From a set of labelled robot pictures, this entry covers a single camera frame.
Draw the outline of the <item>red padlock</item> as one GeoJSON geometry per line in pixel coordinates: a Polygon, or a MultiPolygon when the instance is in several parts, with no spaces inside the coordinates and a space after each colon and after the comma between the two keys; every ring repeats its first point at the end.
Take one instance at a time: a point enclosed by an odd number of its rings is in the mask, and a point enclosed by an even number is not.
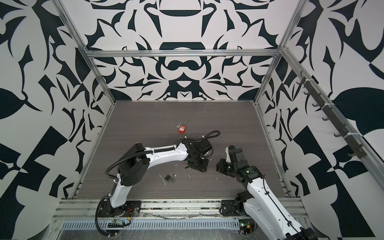
{"type": "Polygon", "coordinates": [[[188,125],[187,122],[183,122],[183,123],[180,123],[179,125],[177,125],[178,132],[181,134],[184,134],[186,129],[187,129],[187,125],[188,125]]]}

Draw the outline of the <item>black padlock with keys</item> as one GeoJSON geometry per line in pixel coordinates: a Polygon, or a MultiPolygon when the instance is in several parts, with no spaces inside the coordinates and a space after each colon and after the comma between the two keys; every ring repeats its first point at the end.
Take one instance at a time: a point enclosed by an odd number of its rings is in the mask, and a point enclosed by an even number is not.
{"type": "Polygon", "coordinates": [[[167,183],[174,183],[176,181],[176,179],[175,179],[176,174],[174,174],[174,173],[169,173],[166,176],[161,176],[161,175],[159,175],[159,176],[161,177],[165,186],[167,185],[167,183]]]}

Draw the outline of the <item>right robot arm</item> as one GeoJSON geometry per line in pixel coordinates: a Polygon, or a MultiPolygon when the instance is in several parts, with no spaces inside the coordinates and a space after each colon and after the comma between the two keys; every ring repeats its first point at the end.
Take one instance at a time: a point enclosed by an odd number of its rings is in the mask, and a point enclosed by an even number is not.
{"type": "Polygon", "coordinates": [[[217,172],[236,178],[245,191],[232,201],[222,201],[219,208],[223,216],[246,216],[252,220],[241,225],[243,234],[260,228],[270,240],[316,240],[312,228],[304,228],[285,209],[270,189],[265,176],[255,166],[249,165],[241,148],[229,146],[227,157],[217,163],[217,172]]]}

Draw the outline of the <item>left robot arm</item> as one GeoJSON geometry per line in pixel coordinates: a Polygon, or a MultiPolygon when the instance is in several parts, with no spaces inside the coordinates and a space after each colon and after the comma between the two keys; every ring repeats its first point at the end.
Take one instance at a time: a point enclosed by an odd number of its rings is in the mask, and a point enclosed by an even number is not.
{"type": "Polygon", "coordinates": [[[112,179],[112,191],[100,200],[95,218],[102,217],[101,210],[107,211],[107,217],[116,217],[126,210],[127,196],[133,185],[139,183],[146,171],[157,165],[170,162],[187,162],[186,168],[206,172],[209,157],[214,149],[209,141],[221,134],[214,130],[198,139],[179,138],[174,145],[149,148],[137,143],[118,161],[105,170],[105,176],[112,179]]]}

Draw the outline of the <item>right green circuit board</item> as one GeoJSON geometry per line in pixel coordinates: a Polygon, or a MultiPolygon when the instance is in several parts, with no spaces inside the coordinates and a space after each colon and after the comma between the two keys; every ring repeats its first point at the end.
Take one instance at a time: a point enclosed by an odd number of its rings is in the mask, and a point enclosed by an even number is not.
{"type": "Polygon", "coordinates": [[[249,235],[255,230],[255,222],[254,220],[239,220],[240,224],[240,234],[249,235]]]}

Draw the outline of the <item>green circuit board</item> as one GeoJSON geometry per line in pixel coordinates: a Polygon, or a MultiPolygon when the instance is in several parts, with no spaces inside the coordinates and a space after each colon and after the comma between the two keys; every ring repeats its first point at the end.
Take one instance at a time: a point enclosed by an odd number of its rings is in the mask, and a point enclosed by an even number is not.
{"type": "Polygon", "coordinates": [[[125,228],[130,224],[130,218],[128,218],[127,220],[113,220],[112,222],[108,223],[108,228],[125,228]]]}
{"type": "Polygon", "coordinates": [[[249,235],[255,230],[255,222],[254,220],[239,220],[240,224],[240,234],[249,235]]]}

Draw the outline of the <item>left green circuit board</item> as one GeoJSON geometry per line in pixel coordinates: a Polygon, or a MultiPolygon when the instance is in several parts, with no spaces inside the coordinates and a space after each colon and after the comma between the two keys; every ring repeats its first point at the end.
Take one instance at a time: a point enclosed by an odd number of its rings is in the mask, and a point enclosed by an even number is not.
{"type": "Polygon", "coordinates": [[[127,220],[113,220],[112,222],[108,223],[108,228],[125,228],[130,224],[130,218],[128,218],[127,220]]]}

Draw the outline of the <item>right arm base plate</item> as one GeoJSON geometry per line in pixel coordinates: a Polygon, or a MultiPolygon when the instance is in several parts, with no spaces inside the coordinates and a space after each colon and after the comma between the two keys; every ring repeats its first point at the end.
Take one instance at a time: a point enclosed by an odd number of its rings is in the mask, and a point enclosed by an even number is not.
{"type": "Polygon", "coordinates": [[[235,200],[222,200],[219,212],[224,217],[240,216],[243,213],[235,200]]]}

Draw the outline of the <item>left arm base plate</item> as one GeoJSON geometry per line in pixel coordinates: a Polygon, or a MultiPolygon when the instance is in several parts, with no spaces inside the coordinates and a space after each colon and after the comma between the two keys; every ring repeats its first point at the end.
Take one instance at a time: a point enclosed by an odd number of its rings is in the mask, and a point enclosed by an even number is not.
{"type": "Polygon", "coordinates": [[[96,215],[99,218],[133,217],[140,213],[141,205],[141,201],[126,201],[124,205],[112,208],[110,200],[105,200],[96,215]]]}

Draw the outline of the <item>aluminium mounting rail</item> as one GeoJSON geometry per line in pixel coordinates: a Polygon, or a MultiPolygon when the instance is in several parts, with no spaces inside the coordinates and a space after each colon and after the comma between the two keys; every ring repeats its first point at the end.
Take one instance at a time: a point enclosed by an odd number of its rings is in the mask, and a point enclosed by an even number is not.
{"type": "MultiPolygon", "coordinates": [[[[217,217],[221,206],[220,199],[144,199],[139,207],[130,207],[128,213],[138,213],[139,217],[183,218],[217,217]]],[[[307,211],[299,198],[279,198],[279,201],[292,217],[307,218],[307,211]]],[[[62,200],[53,219],[82,219],[95,217],[99,200],[62,200]]]]}

